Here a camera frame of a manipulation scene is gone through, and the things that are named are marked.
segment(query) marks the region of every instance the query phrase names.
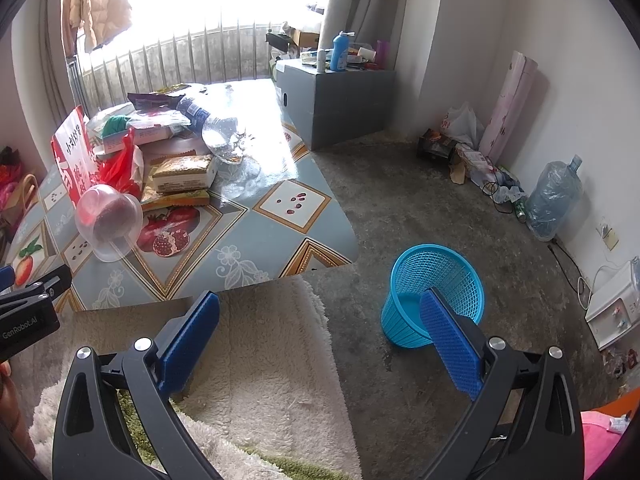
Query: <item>gray box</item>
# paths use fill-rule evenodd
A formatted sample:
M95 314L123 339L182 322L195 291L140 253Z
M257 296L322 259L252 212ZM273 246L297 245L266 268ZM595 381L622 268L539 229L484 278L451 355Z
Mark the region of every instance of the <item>gray box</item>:
M282 105L308 149L383 130L394 100L392 70L358 70L319 74L299 59L276 64Z

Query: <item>plastic mesh basket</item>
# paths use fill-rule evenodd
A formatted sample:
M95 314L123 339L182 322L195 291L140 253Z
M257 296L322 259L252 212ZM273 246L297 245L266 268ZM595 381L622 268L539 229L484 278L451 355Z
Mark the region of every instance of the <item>plastic mesh basket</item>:
M478 324L484 311L484 291L474 268L457 252L440 245L406 250L391 271L390 290L382 309L382 330L405 348L430 344L420 320L420 295L435 286L456 314Z

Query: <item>white rug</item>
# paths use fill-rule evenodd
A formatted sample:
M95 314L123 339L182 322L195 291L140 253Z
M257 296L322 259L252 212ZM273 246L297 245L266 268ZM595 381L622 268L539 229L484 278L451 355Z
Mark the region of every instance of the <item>white rug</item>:
M209 443L207 457L226 469L241 459L234 455L237 448L228 445L233 443L360 480L324 306L311 286L294 276L226 291L220 294L220 303L220 323L179 404L189 418L202 422L183 419L197 443L210 434L220 436L220 442ZM63 323L49 350L57 354L58 369L66 377L77 348L90 344L101 353L127 348L140 336L154 336L167 319L183 311L183 305L169 305L75 314ZM57 411L59 394L60 385L46 390L34 412L30 433L39 463L47 463L48 457L42 454L50 453L50 418ZM237 471L240 476L227 475L285 478L264 464L247 467Z

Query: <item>beige puffer jacket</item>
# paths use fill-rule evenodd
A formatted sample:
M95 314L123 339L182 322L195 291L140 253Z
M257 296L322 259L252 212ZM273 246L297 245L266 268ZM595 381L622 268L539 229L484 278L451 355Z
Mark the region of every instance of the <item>beige puffer jacket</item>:
M131 26L131 6L128 0L71 0L71 27L84 27L84 50L109 43Z

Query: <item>metal fence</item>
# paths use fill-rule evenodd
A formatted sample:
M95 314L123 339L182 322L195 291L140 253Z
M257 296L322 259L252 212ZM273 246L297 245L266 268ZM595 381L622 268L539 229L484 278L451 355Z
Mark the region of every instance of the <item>metal fence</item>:
M111 52L107 45L102 63L93 62L95 56L83 57L86 66L78 56L67 59L69 80L76 101L92 117L125 102L128 92L269 77L271 47L264 38L270 28L277 30L280 24L204 28L128 52Z

